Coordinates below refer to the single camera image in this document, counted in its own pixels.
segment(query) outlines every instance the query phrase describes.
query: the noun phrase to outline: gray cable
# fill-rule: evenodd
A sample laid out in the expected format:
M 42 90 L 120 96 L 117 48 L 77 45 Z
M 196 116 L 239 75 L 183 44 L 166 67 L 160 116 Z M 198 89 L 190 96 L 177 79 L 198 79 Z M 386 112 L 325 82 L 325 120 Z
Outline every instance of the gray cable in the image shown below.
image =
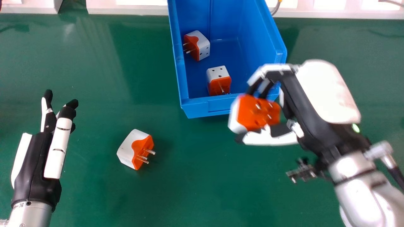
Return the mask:
M 279 6 L 280 6 L 280 1 L 278 1 L 278 3 L 276 3 L 275 9 L 271 12 L 271 15 L 272 15 L 272 16 L 274 16 L 275 13 L 278 11 Z
M 392 0 L 379 0 L 379 2 L 387 2 L 387 3 L 391 3 L 391 4 L 394 4 L 396 6 L 401 6 L 401 7 L 404 8 L 404 4 L 401 4 L 399 2 L 395 2 L 395 1 L 392 1 Z

